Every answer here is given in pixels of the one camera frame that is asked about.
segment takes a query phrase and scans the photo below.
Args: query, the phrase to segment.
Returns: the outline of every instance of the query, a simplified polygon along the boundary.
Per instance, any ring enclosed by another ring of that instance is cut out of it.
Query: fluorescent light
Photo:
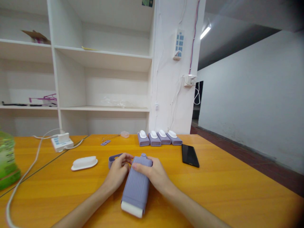
[[[210,29],[211,29],[211,27],[208,26],[208,27],[203,31],[203,33],[200,35],[200,39],[202,39],[202,38],[209,32]]]

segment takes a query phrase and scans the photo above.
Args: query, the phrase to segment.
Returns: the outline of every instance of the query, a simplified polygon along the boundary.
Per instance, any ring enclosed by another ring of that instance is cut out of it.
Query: plastic bag
[[[134,104],[126,101],[126,100],[114,100],[110,99],[108,97],[104,97],[101,100],[101,105],[102,106],[112,106],[112,107],[122,107],[122,108],[132,108],[134,107]]]

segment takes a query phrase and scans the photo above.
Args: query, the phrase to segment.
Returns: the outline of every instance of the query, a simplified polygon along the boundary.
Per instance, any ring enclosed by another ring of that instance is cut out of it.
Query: green plastic bottle
[[[0,190],[7,188],[21,177],[21,171],[15,163],[14,137],[0,128]]]

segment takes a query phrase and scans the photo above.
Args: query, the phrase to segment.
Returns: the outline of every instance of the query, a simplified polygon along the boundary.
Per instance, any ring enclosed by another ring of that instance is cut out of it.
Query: wall baseboard
[[[218,133],[215,133],[215,132],[213,132],[213,131],[210,131],[210,130],[208,130],[208,129],[206,129],[206,128],[203,128],[203,127],[200,127],[200,126],[197,126],[197,128],[202,129],[202,130],[204,130],[204,131],[207,131],[208,133],[210,133],[210,134],[212,134],[212,135],[215,135],[215,136],[217,136],[217,137],[219,137],[219,138],[221,138],[221,139],[224,139],[224,140],[226,140],[226,141],[228,141],[228,142],[230,142],[230,143],[232,143],[232,144],[234,144],[234,145],[236,145],[236,146],[239,146],[239,147],[241,147],[241,148],[243,148],[243,149],[245,149],[245,150],[248,150],[248,151],[250,151],[250,152],[252,152],[252,153],[259,154],[259,155],[263,156],[265,159],[268,159],[270,162],[275,162],[276,164],[278,164],[279,166],[282,166],[282,167],[285,168],[285,169],[288,169],[288,170],[292,170],[292,171],[294,171],[294,172],[297,172],[297,171],[293,170],[291,167],[289,167],[289,166],[287,166],[287,165],[285,165],[285,164],[283,164],[283,163],[281,163],[281,162],[278,162],[278,161],[276,160],[275,157],[269,156],[269,155],[267,155],[267,154],[265,154],[265,153],[263,153],[263,152],[260,152],[260,151],[258,151],[258,150],[255,150],[255,149],[253,149],[253,148],[251,148],[251,147],[249,147],[249,146],[246,146],[246,145],[244,145],[244,144],[241,144],[241,143],[239,143],[239,142],[233,141],[233,140],[231,140],[231,139],[229,139],[229,138],[227,138],[227,137],[225,137],[225,136],[223,136],[223,135],[220,135],[220,134],[218,134]]]

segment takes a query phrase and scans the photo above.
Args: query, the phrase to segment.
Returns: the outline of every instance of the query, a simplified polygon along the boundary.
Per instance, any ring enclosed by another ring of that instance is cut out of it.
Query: white soap dish
[[[91,168],[91,167],[95,166],[97,163],[98,163],[98,160],[96,159],[96,156],[79,158],[73,162],[73,166],[72,166],[71,170],[76,171],[76,170],[80,170],[80,169]]]

